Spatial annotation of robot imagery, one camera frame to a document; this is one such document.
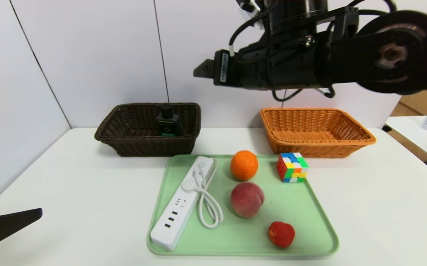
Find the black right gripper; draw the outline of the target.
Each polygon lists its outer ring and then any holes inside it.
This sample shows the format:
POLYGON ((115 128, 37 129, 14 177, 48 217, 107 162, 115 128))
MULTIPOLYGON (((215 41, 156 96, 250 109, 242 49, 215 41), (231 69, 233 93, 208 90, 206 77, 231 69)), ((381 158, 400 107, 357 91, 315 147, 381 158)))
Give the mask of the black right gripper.
POLYGON ((240 49, 235 56, 228 50, 219 50, 215 59, 205 59, 193 70, 196 78, 213 79, 215 86, 230 86, 248 90, 272 90, 267 60, 268 48, 258 41, 240 49))

